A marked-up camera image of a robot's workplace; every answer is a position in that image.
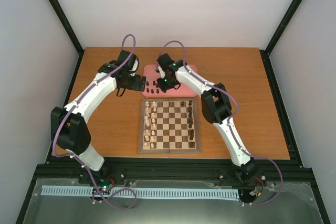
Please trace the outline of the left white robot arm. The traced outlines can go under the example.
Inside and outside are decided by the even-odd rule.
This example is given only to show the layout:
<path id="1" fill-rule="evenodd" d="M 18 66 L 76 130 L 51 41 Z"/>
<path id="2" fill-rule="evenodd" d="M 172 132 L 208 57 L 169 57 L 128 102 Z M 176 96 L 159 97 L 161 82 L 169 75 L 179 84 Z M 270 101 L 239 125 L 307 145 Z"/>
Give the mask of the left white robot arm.
<path id="1" fill-rule="evenodd" d="M 108 180 L 109 170 L 103 166 L 104 158 L 91 144 L 87 123 L 100 103 L 113 91 L 121 87 L 117 81 L 121 73 L 130 75 L 133 82 L 140 81 L 136 74 L 139 59 L 130 60 L 122 67 L 111 63 L 103 64 L 90 84 L 63 108 L 55 107 L 51 112 L 52 154 L 55 157 L 75 158 L 82 167 L 91 170 L 91 178 L 97 183 Z"/>

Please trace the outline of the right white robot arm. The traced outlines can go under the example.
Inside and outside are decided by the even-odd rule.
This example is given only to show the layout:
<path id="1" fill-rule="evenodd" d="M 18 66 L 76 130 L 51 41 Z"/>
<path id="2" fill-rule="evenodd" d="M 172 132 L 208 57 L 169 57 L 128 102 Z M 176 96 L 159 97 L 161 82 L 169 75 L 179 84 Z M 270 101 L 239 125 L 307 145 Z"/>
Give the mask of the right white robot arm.
<path id="1" fill-rule="evenodd" d="M 184 84 L 201 98 L 203 117 L 215 126 L 223 138 L 235 166 L 236 180 L 240 184 L 246 184 L 254 176 L 257 165 L 235 127 L 230 95 L 224 85 L 214 84 L 201 77 L 183 60 L 159 58 L 156 72 L 161 76 L 156 81 L 161 90 L 166 91 Z"/>

